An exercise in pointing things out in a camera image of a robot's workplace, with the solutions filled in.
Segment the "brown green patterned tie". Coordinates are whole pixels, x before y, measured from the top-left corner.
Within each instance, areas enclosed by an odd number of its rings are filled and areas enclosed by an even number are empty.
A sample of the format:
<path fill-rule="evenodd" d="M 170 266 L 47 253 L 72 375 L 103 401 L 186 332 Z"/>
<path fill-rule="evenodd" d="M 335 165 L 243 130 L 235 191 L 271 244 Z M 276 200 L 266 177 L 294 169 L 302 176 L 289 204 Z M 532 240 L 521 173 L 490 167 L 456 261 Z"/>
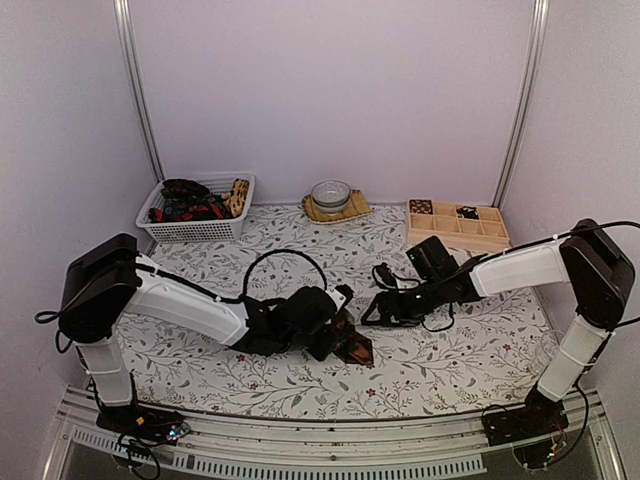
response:
<path fill-rule="evenodd" d="M 354 325 L 353 315 L 346 309 L 340 310 L 331 321 L 336 342 L 332 353 L 345 364 L 374 366 L 371 340 L 359 333 Z"/>

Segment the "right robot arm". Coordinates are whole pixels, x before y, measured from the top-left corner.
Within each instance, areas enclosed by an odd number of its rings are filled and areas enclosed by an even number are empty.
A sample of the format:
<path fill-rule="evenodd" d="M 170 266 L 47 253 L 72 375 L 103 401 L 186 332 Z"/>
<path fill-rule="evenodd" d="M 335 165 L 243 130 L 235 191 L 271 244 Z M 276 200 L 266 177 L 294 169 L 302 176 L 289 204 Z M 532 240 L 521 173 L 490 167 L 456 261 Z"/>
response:
<path fill-rule="evenodd" d="M 591 218 L 573 229 L 501 253 L 458 263 L 431 236 L 407 252 L 418 277 L 400 278 L 387 265 L 372 269 L 379 292 L 361 317 L 367 326 L 409 327 L 442 306 L 464 305 L 507 291 L 563 284 L 576 301 L 574 317 L 557 352 L 529 390 L 523 406 L 488 415 L 483 425 L 499 443 L 516 431 L 526 436 L 566 427 L 563 399 L 597 361 L 623 316 L 636 280 L 635 267 L 607 234 L 610 223 Z"/>

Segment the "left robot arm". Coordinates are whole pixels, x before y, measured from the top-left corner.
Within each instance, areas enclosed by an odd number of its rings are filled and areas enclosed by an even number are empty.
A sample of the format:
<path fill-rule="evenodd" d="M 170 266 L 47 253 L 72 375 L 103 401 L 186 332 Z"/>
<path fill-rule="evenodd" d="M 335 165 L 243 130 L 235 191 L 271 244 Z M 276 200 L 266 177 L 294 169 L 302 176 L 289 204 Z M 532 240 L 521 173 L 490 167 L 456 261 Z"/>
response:
<path fill-rule="evenodd" d="M 300 344 L 324 360 L 343 339 L 334 320 L 353 297 L 347 285 L 302 286 L 290 297 L 256 300 L 246 292 L 223 297 L 162 269 L 118 234 L 67 268 L 61 305 L 34 316 L 57 323 L 57 337 L 76 347 L 94 382 L 102 421 L 128 434 L 148 426 L 135 381 L 113 337 L 123 314 L 139 314 L 202 334 L 244 354 L 271 356 Z"/>

